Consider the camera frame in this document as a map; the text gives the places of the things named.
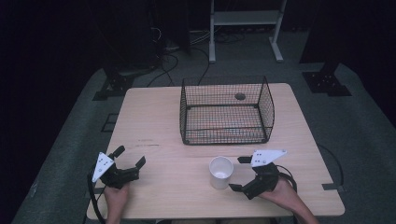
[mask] wire mesh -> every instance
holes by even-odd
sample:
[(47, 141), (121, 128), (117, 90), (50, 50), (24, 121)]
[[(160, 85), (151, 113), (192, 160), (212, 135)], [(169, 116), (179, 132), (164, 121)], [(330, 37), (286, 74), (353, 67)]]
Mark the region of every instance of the wire mesh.
[(183, 79), (180, 133), (186, 145), (266, 143), (274, 118), (265, 77)]

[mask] human hand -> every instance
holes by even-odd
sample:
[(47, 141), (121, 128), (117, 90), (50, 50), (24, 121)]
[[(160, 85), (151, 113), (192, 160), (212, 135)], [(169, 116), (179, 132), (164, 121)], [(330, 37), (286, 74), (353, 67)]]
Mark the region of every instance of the human hand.
[(128, 202), (130, 182), (126, 183), (121, 189), (111, 187), (105, 188), (105, 198), (107, 204), (106, 224), (119, 224), (122, 210)]
[(283, 177), (279, 178), (273, 191), (265, 191), (259, 197), (291, 211), (302, 224), (318, 223), (318, 220), (301, 200), (297, 192), (294, 191), (289, 181)]

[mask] white shelf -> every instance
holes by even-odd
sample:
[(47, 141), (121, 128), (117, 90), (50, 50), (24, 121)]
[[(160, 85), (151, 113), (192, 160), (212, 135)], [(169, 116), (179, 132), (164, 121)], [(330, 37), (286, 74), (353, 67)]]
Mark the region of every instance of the white shelf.
[(278, 10), (227, 11), (214, 13), (214, 25), (263, 25), (276, 24)]

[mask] small object in basket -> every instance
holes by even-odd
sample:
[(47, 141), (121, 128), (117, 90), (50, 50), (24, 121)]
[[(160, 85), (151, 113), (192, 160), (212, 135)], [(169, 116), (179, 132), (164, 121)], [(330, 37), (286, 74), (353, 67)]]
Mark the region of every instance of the small object in basket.
[(240, 101), (243, 101), (243, 100), (245, 100), (246, 98), (247, 98), (246, 95), (245, 95), (244, 93), (242, 93), (242, 92), (238, 92), (238, 93), (235, 95), (235, 99), (240, 100)]

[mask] white paper cup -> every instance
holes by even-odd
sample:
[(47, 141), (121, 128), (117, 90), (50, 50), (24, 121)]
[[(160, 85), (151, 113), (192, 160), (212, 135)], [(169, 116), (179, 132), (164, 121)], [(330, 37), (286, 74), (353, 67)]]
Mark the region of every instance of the white paper cup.
[(216, 157), (209, 164), (210, 184), (215, 189), (227, 189), (233, 173), (233, 163), (225, 157)]

